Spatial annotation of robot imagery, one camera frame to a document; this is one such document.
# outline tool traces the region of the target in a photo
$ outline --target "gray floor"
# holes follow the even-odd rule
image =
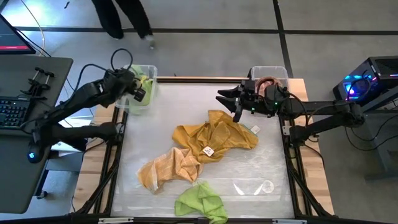
[[[26,0],[43,26],[100,27],[89,0]],[[154,28],[276,29],[272,0],[142,0]],[[398,2],[394,0],[279,0],[285,29],[300,30],[397,30]],[[37,26],[19,0],[10,0],[3,15],[14,26]],[[123,27],[131,27],[121,13]],[[25,32],[38,44],[39,32]],[[115,49],[125,47],[136,63],[155,65],[159,75],[246,76],[253,65],[284,65],[277,34],[155,34],[158,46],[149,50],[137,34],[114,40],[105,33],[46,32],[46,50],[53,56],[74,59],[69,79],[76,82],[81,67],[90,62],[109,67]],[[370,56],[398,55],[394,35],[287,35],[295,78],[304,78],[310,100],[332,100],[331,89]],[[128,63],[117,56],[117,65]],[[82,82],[101,78],[102,71],[88,69]],[[61,98],[66,98],[63,91]],[[81,116],[89,111],[80,112]],[[349,146],[343,129],[320,137],[321,152],[335,213],[343,218],[398,222],[397,180],[365,182],[364,175],[379,170],[373,152]],[[51,179],[63,180],[61,172]],[[75,177],[46,188],[52,200],[35,201],[23,215],[0,219],[42,217],[69,212]],[[40,203],[43,209],[32,207]]]

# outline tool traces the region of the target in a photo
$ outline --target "clear plastic bin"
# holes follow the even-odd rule
[[[262,77],[274,77],[279,79],[283,86],[289,89],[289,77],[287,71],[282,66],[254,66],[251,69],[252,80]]]
[[[136,101],[134,96],[126,94],[116,101],[115,106],[124,109],[127,113],[140,115],[149,110],[152,105],[157,88],[157,68],[153,65],[132,65],[129,70],[143,79],[143,82],[147,82],[143,84],[147,93],[141,102]]]

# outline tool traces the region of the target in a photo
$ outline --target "cloth tag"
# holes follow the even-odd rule
[[[257,134],[260,130],[261,129],[257,125],[254,125],[253,128],[250,129],[254,134]]]
[[[207,156],[211,156],[214,153],[214,150],[212,150],[210,147],[206,146],[203,150],[204,153],[206,153]]]

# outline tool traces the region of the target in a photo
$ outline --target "wooden table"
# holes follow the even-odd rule
[[[173,80],[174,78],[181,78],[181,77],[162,77],[162,79],[168,79],[168,80]],[[187,77],[187,79],[201,79],[201,77]],[[217,78],[217,79],[230,80],[233,78]],[[301,100],[308,101],[307,91],[305,89],[305,84],[303,79],[298,79],[298,78],[289,79],[289,89],[290,92],[297,95]],[[103,122],[111,121],[113,110],[114,110],[114,105],[109,106],[108,108],[102,108],[102,107],[97,108],[94,117],[94,123],[101,124]],[[304,125],[305,118],[299,117],[295,120],[295,123],[299,125]],[[101,142],[100,139],[97,140],[96,142],[91,143],[90,146],[98,144],[99,142]],[[318,143],[307,141],[306,144],[319,151]],[[105,148],[106,148],[105,145],[96,147],[93,150],[88,151],[84,156],[73,200],[73,204],[77,210],[81,208],[81,206],[83,206],[83,204],[89,199],[91,194],[94,192],[95,188],[97,188],[98,186],[98,183],[100,181],[101,168],[104,161]],[[115,150],[116,149],[114,148],[110,163],[112,163],[113,161]],[[311,149],[307,147],[301,147],[300,151],[302,155],[303,168],[308,188],[311,190],[315,198],[322,204],[323,208],[329,213],[333,214],[333,206],[331,204],[328,183],[326,181],[325,170],[323,168],[321,158],[319,157],[318,154],[314,153]],[[301,190],[297,185],[296,188],[297,188],[297,195],[299,199],[300,209],[303,213],[305,213]],[[109,191],[108,188],[104,190],[104,196],[100,210],[101,212],[105,207],[106,200],[108,198],[107,197],[108,191]]]

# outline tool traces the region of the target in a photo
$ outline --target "computer monitor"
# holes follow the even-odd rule
[[[0,55],[34,53],[32,46],[0,15]]]

